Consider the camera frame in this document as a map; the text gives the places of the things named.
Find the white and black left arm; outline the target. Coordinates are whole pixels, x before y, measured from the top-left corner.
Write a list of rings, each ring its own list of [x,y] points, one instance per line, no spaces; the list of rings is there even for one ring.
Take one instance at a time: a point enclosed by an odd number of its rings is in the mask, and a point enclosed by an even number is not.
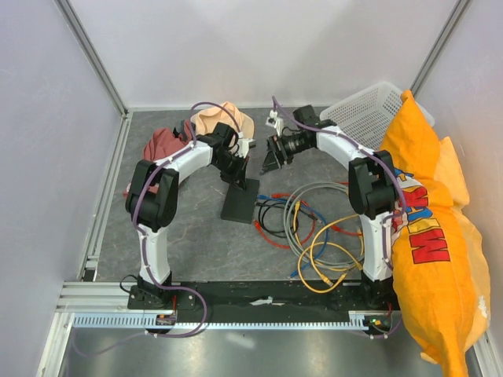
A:
[[[251,187],[246,169],[253,139],[225,123],[218,123],[209,134],[191,133],[192,139],[175,153],[139,161],[127,193],[126,210],[141,248],[139,280],[150,284],[145,300],[156,309],[169,306],[173,297],[166,231],[178,209],[180,183],[213,166],[229,189],[245,194]]]

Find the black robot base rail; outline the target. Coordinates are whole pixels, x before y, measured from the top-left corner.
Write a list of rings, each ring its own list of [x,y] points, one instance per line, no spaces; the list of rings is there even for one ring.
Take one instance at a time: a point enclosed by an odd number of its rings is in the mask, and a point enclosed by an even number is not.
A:
[[[350,311],[390,315],[399,310],[388,289],[372,291],[360,280],[349,280],[327,294],[309,291],[299,281],[183,282],[172,291],[136,283],[121,291],[128,294],[128,309],[148,313],[172,310],[193,322],[250,320],[334,320]]]

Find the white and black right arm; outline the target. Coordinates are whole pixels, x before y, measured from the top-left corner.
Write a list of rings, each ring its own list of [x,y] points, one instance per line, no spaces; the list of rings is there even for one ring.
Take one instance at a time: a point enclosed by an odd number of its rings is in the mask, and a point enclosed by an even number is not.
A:
[[[275,129],[267,139],[266,157],[261,173],[281,169],[296,154],[316,148],[327,153],[348,172],[348,196],[352,209],[360,218],[365,259],[363,273],[372,281],[391,277],[391,219],[402,213],[405,197],[395,177],[391,154],[376,152],[345,134],[332,120],[320,119],[310,105],[297,108],[290,120],[296,132],[284,133],[288,113],[276,104],[266,118]]]

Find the black network switch box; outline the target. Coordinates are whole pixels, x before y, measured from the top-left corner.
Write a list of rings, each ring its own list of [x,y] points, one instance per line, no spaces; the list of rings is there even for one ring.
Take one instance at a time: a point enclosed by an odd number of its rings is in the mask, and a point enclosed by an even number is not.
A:
[[[225,221],[251,224],[254,218],[255,202],[259,194],[259,185],[260,180],[251,178],[246,179],[245,190],[230,185],[220,218]]]

